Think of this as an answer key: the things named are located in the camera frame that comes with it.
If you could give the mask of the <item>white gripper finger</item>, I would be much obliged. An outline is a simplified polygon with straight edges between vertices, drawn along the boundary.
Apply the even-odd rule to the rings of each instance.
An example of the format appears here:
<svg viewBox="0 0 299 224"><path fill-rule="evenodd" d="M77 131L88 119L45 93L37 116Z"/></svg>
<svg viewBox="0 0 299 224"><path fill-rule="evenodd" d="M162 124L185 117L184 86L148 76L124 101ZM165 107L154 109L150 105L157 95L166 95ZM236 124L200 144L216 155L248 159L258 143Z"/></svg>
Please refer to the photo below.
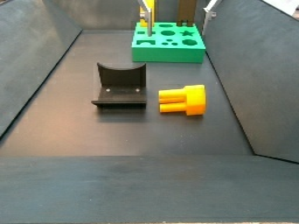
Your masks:
<svg viewBox="0 0 299 224"><path fill-rule="evenodd" d="M204 20L202 20L202 27L201 27L201 34L205 34L208 22L216 17L216 7L220 4L221 0L209 0L209 3L202 8L204 10Z"/></svg>
<svg viewBox="0 0 299 224"><path fill-rule="evenodd" d="M138 6L141 7L141 10L138 12L138 17L145 21L145 27L146 27L146 36L152 36L152 8L149 7L145 0L137 0Z"/></svg>

